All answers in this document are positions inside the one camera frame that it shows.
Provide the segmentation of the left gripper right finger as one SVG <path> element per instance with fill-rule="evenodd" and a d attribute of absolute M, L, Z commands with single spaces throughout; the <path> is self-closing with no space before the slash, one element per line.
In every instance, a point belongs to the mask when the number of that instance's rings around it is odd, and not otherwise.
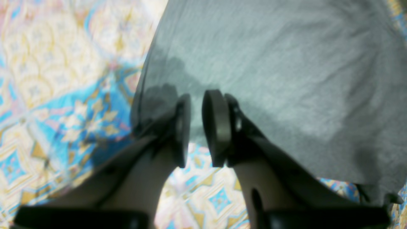
<path fill-rule="evenodd" d="M 383 207 L 343 198 L 271 143 L 244 115 L 238 101 L 205 91 L 205 137 L 212 165 L 236 173 L 253 229 L 385 229 Z"/>

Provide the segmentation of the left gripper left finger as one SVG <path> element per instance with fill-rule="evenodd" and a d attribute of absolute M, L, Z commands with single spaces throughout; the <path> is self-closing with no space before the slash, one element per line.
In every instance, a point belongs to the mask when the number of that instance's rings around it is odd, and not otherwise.
<path fill-rule="evenodd" d="M 152 229 L 161 190 L 188 157 L 191 99 L 184 94 L 81 185 L 46 204 L 23 206 L 16 229 Z"/>

